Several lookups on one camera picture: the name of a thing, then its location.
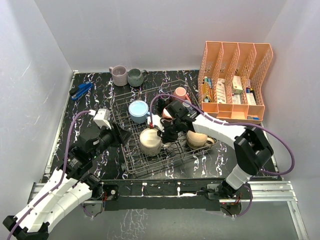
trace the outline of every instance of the dish rack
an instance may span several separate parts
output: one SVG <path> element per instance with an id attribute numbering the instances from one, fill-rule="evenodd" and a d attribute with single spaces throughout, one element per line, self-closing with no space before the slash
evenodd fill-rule
<path id="1" fill-rule="evenodd" d="M 153 157 L 146 156 L 140 146 L 140 133 L 148 128 L 147 122 L 135 123 L 131 120 L 129 115 L 129 105 L 135 100 L 143 100 L 150 105 L 151 100 L 158 94 L 167 92 L 173 94 L 175 89 L 183 87 L 191 100 L 191 103 L 199 106 L 198 101 L 192 93 L 188 84 L 183 80 L 175 80 L 161 84 L 161 86 L 154 87 L 147 90 L 142 90 L 133 94 L 128 92 L 121 95 L 113 96 L 110 101 L 112 110 L 112 118 L 116 123 L 122 125 L 126 130 L 132 132 L 132 136 L 129 138 L 126 145 L 122 145 L 122 153 L 125 161 L 125 165 L 122 169 L 128 174 L 133 175 L 135 178 L 145 177 L 146 175 L 155 174 L 167 167 L 173 165 L 179 166 L 188 161 L 194 161 L 194 155 L 207 154 L 210 148 L 207 146 L 191 150 L 187 145 L 187 134 L 180 132 L 178 134 L 178 140 L 172 144 L 162 145 L 161 152 Z M 153 114 L 160 114 L 157 110 L 157 104 L 152 106 Z"/>
<path id="2" fill-rule="evenodd" d="M 198 101 L 202 110 L 209 115 L 227 122 L 245 122 L 260 124 L 264 117 L 265 105 L 261 86 L 273 58 L 273 51 L 268 43 L 244 43 L 206 41 L 202 63 L 198 75 Z M 243 92 L 242 104 L 232 102 L 233 77 L 239 76 Z M 211 78 L 211 102 L 203 101 L 202 85 L 204 78 Z M 216 87 L 218 78 L 225 80 L 226 103 L 217 103 Z M 254 90 L 256 105 L 249 105 L 246 95 L 248 79 Z"/>

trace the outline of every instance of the dark green mug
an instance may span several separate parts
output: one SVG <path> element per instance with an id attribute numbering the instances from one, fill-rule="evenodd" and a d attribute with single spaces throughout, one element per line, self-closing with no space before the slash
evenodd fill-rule
<path id="1" fill-rule="evenodd" d="M 128 72 L 128 83 L 132 87 L 139 87 L 144 83 L 144 80 L 147 76 L 148 72 L 146 70 L 140 71 L 137 68 L 131 69 Z"/>

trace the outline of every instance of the blue stapler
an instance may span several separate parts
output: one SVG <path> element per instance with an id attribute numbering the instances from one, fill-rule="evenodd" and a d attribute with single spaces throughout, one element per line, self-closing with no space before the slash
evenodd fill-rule
<path id="1" fill-rule="evenodd" d="M 76 86 L 75 88 L 72 88 L 69 91 L 69 94 L 71 95 L 71 99 L 73 101 L 81 98 L 83 95 L 85 95 L 89 89 L 91 89 L 94 85 L 87 81 L 85 83 L 80 84 L 79 86 Z"/>

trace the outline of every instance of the marble countertop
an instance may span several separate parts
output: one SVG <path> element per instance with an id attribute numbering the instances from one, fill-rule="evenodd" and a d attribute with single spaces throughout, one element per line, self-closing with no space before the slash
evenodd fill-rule
<path id="1" fill-rule="evenodd" d="M 93 83 L 93 88 L 77 101 L 69 99 L 60 130 L 60 134 L 55 146 L 51 171 L 63 159 L 66 139 L 70 123 L 73 117 L 84 110 L 98 110 L 100 108 L 111 109 L 110 101 L 114 96 L 124 93 L 137 95 L 140 91 L 160 86 L 170 81 L 183 80 L 191 88 L 195 98 L 198 99 L 198 72 L 197 70 L 180 71 L 151 71 L 142 86 L 133 88 L 128 84 L 118 87 L 113 84 L 110 73 L 76 73 L 74 75 L 73 85 L 78 86 L 84 82 Z M 71 136 L 71 143 L 77 140 L 81 129 L 94 124 L 92 116 L 84 115 L 76 121 L 74 131 Z M 112 148 L 106 150 L 101 156 L 93 162 L 93 168 L 90 170 L 102 180 L 126 179 L 132 178 L 130 174 L 123 171 L 122 165 L 125 162 L 121 148 Z M 172 178 L 225 178 L 236 165 L 236 155 L 234 150 L 223 142 L 215 144 L 209 154 L 194 155 L 193 158 L 180 166 L 168 165 L 156 174 L 145 176 L 144 178 L 172 179 Z M 273 162 L 270 160 L 265 165 L 268 171 L 275 171 Z M 263 173 L 259 177 L 274 178 Z"/>

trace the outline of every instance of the cream mug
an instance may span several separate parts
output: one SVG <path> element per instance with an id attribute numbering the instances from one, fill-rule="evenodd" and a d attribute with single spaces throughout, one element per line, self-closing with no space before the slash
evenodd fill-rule
<path id="1" fill-rule="evenodd" d="M 188 131 L 186 133 L 186 144 L 192 149 L 199 149 L 202 147 L 210 147 L 215 143 L 215 140 L 205 134 Z"/>
<path id="2" fill-rule="evenodd" d="M 148 157 L 154 157 L 161 151 L 162 140 L 155 128 L 147 128 L 140 134 L 140 146 L 142 152 Z"/>

